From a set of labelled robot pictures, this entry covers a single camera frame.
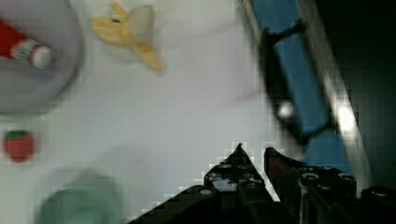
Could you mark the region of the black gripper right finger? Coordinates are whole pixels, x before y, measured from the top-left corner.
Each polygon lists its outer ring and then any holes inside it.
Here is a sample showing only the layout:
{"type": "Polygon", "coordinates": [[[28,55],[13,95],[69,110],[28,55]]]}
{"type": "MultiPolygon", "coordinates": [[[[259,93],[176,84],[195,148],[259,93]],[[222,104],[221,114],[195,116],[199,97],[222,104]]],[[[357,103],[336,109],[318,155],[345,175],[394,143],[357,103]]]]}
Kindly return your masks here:
{"type": "Polygon", "coordinates": [[[396,224],[395,191],[370,187],[331,166],[312,166],[272,147],[264,170],[280,201],[298,224],[396,224]]]}

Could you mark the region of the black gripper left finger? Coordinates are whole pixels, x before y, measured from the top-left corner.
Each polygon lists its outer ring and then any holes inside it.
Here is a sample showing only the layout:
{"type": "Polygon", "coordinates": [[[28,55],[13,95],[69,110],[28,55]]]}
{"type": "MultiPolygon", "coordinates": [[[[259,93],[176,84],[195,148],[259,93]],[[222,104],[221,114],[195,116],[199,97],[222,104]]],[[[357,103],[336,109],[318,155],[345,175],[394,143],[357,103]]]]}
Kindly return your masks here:
{"type": "Polygon", "coordinates": [[[129,224],[276,224],[278,216],[277,202],[238,145],[202,185],[184,189],[129,224]]]}

